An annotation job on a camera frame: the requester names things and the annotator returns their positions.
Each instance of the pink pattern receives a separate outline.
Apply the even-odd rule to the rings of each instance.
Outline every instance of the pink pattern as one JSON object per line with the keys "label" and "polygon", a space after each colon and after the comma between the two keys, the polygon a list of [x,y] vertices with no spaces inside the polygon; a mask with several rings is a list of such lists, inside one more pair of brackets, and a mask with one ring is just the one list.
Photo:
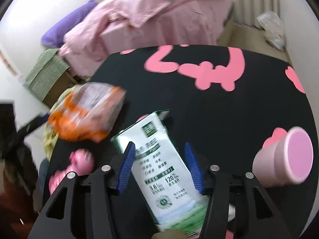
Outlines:
{"label": "pink pattern", "polygon": [[233,232],[227,230],[225,239],[232,239],[234,237]]}
{"label": "pink pattern", "polygon": [[125,54],[128,54],[130,52],[133,52],[135,49],[129,49],[129,50],[124,50],[122,52],[120,52],[121,55],[125,55]]}
{"label": "pink pattern", "polygon": [[286,134],[287,131],[285,129],[280,127],[275,128],[274,132],[272,133],[272,136],[265,140],[263,148],[270,146],[271,144],[281,140]]}
{"label": "pink pattern", "polygon": [[146,118],[148,115],[149,115],[149,114],[145,114],[145,115],[143,115],[143,116],[139,117],[139,118],[138,118],[138,120],[137,120],[136,122],[138,122],[138,121],[140,121],[140,120],[142,120],[142,119]]}
{"label": "pink pattern", "polygon": [[176,62],[163,62],[173,49],[172,45],[159,46],[157,52],[151,55],[145,62],[144,68],[149,72],[168,73],[178,71],[178,73],[194,78],[195,86],[199,90],[206,90],[211,83],[220,83],[225,91],[235,89],[235,81],[238,80],[245,70],[245,59],[242,50],[229,47],[229,63],[226,67],[216,66],[207,61],[195,64],[178,65]]}
{"label": "pink pattern", "polygon": [[172,45],[159,46],[157,52],[151,55],[145,62],[144,68],[149,72],[167,73],[174,72],[178,69],[176,62],[162,62],[173,49]]}
{"label": "pink pattern", "polygon": [[235,81],[238,80],[245,69],[245,59],[242,50],[229,47],[229,63],[226,67],[216,66],[210,62],[201,62],[200,65],[182,64],[178,72],[182,75],[195,78],[195,86],[199,90],[206,90],[211,83],[220,83],[225,91],[235,89]]}
{"label": "pink pattern", "polygon": [[289,78],[289,80],[293,82],[293,84],[295,85],[295,87],[297,88],[298,91],[305,93],[305,90],[302,87],[302,84],[301,84],[295,70],[292,67],[288,67],[285,70],[285,74]]}

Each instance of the pink bedding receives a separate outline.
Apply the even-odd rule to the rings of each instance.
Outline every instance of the pink bedding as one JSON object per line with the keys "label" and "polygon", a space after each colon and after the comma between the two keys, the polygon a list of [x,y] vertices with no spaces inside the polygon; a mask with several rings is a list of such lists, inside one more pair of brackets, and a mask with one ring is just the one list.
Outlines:
{"label": "pink bedding", "polygon": [[59,54],[92,76],[112,53],[168,44],[216,45],[233,0],[104,0],[64,36]]}

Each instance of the purple pillow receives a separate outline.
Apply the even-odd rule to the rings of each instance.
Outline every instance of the purple pillow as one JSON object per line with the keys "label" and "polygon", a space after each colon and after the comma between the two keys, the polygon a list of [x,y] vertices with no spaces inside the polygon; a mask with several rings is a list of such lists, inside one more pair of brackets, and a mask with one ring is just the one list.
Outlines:
{"label": "purple pillow", "polygon": [[63,45],[63,37],[66,33],[79,24],[85,16],[97,5],[96,1],[88,1],[50,28],[41,38],[41,44],[47,47],[59,48]]}

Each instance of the pink flower pot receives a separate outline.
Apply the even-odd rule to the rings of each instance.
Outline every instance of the pink flower pot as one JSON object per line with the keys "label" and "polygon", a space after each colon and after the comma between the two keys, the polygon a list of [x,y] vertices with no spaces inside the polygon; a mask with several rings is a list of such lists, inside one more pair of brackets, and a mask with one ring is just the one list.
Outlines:
{"label": "pink flower pot", "polygon": [[262,148],[253,173],[264,187],[303,183],[312,167],[313,148],[307,132],[293,127],[280,141]]}

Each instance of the plastic bag on floor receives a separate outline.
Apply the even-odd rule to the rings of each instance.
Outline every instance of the plastic bag on floor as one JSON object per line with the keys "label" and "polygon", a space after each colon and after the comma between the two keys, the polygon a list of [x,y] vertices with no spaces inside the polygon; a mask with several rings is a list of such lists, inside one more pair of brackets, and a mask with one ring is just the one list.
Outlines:
{"label": "plastic bag on floor", "polygon": [[86,83],[72,91],[51,113],[48,123],[67,141],[85,139],[98,143],[113,128],[125,91],[107,83]]}
{"label": "plastic bag on floor", "polygon": [[265,29],[267,42],[278,50],[283,51],[286,46],[284,25],[275,12],[267,11],[257,17],[260,25]]}

